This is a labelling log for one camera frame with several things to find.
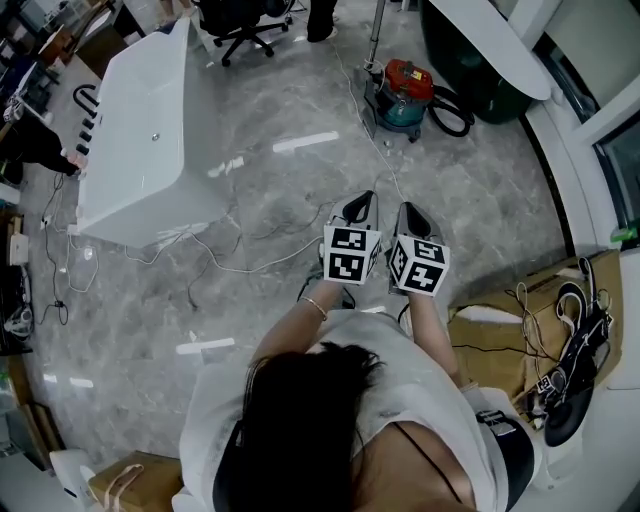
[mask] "cardboard box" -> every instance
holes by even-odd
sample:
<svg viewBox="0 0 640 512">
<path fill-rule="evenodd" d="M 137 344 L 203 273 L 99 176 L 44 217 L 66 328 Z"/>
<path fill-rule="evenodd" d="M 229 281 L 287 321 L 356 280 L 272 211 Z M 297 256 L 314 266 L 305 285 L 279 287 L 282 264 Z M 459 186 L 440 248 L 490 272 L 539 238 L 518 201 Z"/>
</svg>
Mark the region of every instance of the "cardboard box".
<svg viewBox="0 0 640 512">
<path fill-rule="evenodd" d="M 104 503 L 104 495 L 111 482 L 124 468 L 132 464 L 141 464 L 144 470 L 122 492 L 120 510 L 122 512 L 173 512 L 171 498 L 183 487 L 180 461 L 143 452 L 133 452 L 89 480 L 89 487 L 100 503 Z M 126 481 L 127 477 L 124 477 L 111 488 L 111 504 Z"/>
<path fill-rule="evenodd" d="M 620 253 L 606 251 L 591 257 L 590 261 L 595 275 L 596 289 L 606 289 L 609 292 L 612 300 L 609 313 L 614 318 L 609 338 L 611 352 L 598 374 L 597 385 L 613 371 L 622 357 L 623 304 Z M 521 281 L 527 286 L 527 306 L 540 327 L 542 346 L 550 356 L 558 359 L 569 337 L 568 328 L 556 317 L 558 290 L 563 283 L 573 281 L 585 290 L 588 296 L 588 283 L 581 278 L 578 259 L 569 258 L 524 277 Z M 515 293 L 516 285 L 517 282 L 503 290 L 472 300 L 454 302 L 449 308 L 449 335 L 452 345 L 471 345 L 485 350 L 495 348 L 527 350 L 520 323 L 472 321 L 459 316 L 464 308 L 481 305 L 522 317 L 522 307 L 511 294 Z M 535 329 L 531 319 L 528 319 L 527 325 L 530 332 Z M 480 386 L 503 389 L 513 402 L 538 381 L 534 356 L 513 351 L 482 352 L 474 348 L 455 348 L 455 351 L 463 378 L 478 382 Z M 550 359 L 538 358 L 538 365 L 540 375 L 543 376 L 555 366 L 555 363 Z"/>
</svg>

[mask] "black hose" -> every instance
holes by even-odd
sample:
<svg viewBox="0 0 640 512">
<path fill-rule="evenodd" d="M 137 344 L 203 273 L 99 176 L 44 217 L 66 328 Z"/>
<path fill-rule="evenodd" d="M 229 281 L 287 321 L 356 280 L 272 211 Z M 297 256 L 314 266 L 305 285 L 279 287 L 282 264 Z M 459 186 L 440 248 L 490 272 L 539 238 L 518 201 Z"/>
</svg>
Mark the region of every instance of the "black hose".
<svg viewBox="0 0 640 512">
<path fill-rule="evenodd" d="M 471 126 L 476 122 L 476 118 L 474 117 L 471 110 L 468 110 L 463 106 L 463 101 L 455 92 L 446 87 L 442 87 L 440 85 L 433 86 L 434 97 L 427 105 L 427 109 L 429 110 L 429 114 L 433 121 L 440 127 L 440 129 L 453 136 L 453 137 L 464 137 L 469 133 Z M 439 97 L 444 98 L 447 102 L 440 100 Z M 460 131 L 452 130 L 446 124 L 444 124 L 440 118 L 436 114 L 436 109 L 440 108 L 442 110 L 446 110 L 447 112 L 451 112 L 454 116 L 460 118 L 464 123 L 464 128 Z"/>
</svg>

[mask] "freestanding bathtub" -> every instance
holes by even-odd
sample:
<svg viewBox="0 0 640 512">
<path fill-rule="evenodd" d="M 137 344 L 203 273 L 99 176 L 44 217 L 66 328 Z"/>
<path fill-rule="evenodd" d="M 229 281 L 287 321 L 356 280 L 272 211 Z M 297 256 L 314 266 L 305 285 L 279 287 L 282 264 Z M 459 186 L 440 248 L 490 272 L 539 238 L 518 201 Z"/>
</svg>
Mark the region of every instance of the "freestanding bathtub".
<svg viewBox="0 0 640 512">
<path fill-rule="evenodd" d="M 132 247 L 225 215 L 215 91 L 188 19 L 114 57 L 100 86 L 78 231 Z"/>
</svg>

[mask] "gray marble floor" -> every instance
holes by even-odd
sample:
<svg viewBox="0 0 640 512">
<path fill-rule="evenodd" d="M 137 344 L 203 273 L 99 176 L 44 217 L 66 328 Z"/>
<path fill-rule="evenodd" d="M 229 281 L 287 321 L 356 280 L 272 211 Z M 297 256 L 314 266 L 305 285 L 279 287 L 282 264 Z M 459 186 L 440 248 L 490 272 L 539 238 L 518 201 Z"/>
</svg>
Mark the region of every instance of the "gray marble floor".
<svg viewBox="0 0 640 512">
<path fill-rule="evenodd" d="M 396 5 L 387 9 L 378 58 L 385 62 L 398 56 L 428 68 L 417 13 L 395 12 Z M 371 188 L 377 177 L 382 229 L 388 235 L 393 226 L 400 199 L 360 126 L 336 55 L 337 50 L 350 76 L 362 64 L 373 4 L 349 0 L 337 13 L 335 47 L 307 43 L 306 27 L 296 20 L 288 33 L 268 34 L 276 52 L 272 59 L 244 44 L 224 69 L 218 63 L 224 49 L 212 55 L 205 48 L 194 50 L 202 53 L 203 65 L 215 63 L 206 69 L 224 99 L 212 122 L 226 129 L 211 142 L 219 148 L 220 161 L 244 159 L 243 167 L 229 173 L 229 214 L 201 234 L 221 255 L 221 263 L 252 269 L 294 252 L 321 234 L 328 206 L 304 228 L 320 205 Z M 210 38 L 205 44 L 211 50 Z M 443 83 L 437 74 L 435 80 Z M 97 80 L 81 62 L 72 61 L 50 105 L 54 128 L 69 147 L 77 142 L 82 120 L 70 92 L 84 82 Z M 289 153 L 272 150 L 284 139 L 332 131 L 338 139 Z M 479 121 L 468 137 L 457 139 L 427 119 L 423 132 L 415 144 L 379 133 L 376 144 L 397 170 L 402 193 L 431 213 L 451 247 L 452 269 L 438 297 L 442 312 L 455 295 L 498 285 L 564 255 L 551 195 L 519 123 Z M 21 205 L 31 240 L 38 319 L 52 294 L 53 266 L 45 256 L 40 217 L 53 177 L 39 166 L 27 166 Z M 77 182 L 66 180 L 63 191 L 59 228 L 74 222 Z M 61 326 L 56 311 L 49 311 L 30 342 L 34 353 L 26 359 L 36 395 L 52 408 L 66 444 L 86 449 L 97 464 L 133 449 L 176 456 L 198 370 L 250 357 L 260 337 L 292 304 L 316 254 L 312 248 L 251 275 L 209 265 L 192 287 L 192 305 L 187 284 L 208 258 L 193 240 L 167 248 L 154 265 L 126 259 L 124 247 L 111 243 L 86 237 L 75 243 L 96 250 L 86 260 L 85 251 L 72 249 L 66 263 L 66 236 L 50 228 L 49 250 L 69 321 Z M 155 251 L 131 253 L 151 258 Z M 96 254 L 95 281 L 87 293 L 73 292 L 69 276 L 74 287 L 86 287 Z M 397 312 L 403 305 L 386 293 L 382 262 L 356 295 L 362 308 L 385 305 Z M 203 341 L 232 337 L 235 345 L 177 355 L 175 347 L 193 335 Z M 73 385 L 70 378 L 90 380 L 93 387 Z"/>
</svg>

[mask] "black pants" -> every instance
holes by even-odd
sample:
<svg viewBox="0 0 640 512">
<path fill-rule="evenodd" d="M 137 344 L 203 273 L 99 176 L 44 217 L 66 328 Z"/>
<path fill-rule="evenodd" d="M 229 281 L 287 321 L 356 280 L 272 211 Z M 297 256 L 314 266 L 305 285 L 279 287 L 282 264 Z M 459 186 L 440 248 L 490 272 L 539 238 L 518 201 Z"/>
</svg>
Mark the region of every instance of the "black pants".
<svg viewBox="0 0 640 512">
<path fill-rule="evenodd" d="M 67 176 L 78 170 L 76 165 L 60 155 L 62 144 L 56 133 L 34 117 L 25 114 L 13 128 L 0 144 L 2 157 L 9 161 L 40 164 Z"/>
<path fill-rule="evenodd" d="M 329 37 L 333 30 L 333 9 L 338 0 L 311 0 L 307 25 L 307 41 L 316 43 Z"/>
</svg>

